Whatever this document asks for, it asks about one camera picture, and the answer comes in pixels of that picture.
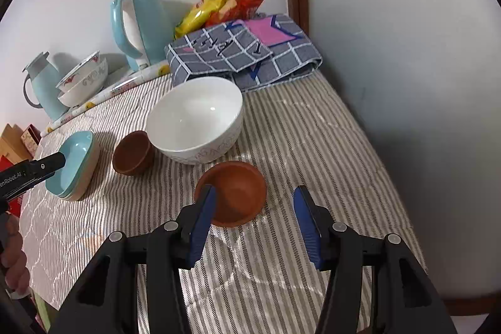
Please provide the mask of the person's left hand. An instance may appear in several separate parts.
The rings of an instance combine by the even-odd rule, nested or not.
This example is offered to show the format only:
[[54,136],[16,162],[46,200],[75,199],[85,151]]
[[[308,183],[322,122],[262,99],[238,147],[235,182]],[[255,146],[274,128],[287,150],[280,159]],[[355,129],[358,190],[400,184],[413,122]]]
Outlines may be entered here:
[[29,294],[30,272],[26,267],[27,257],[23,251],[23,237],[19,232],[19,219],[9,213],[1,215],[1,266],[4,280],[12,291],[11,298],[21,299]]

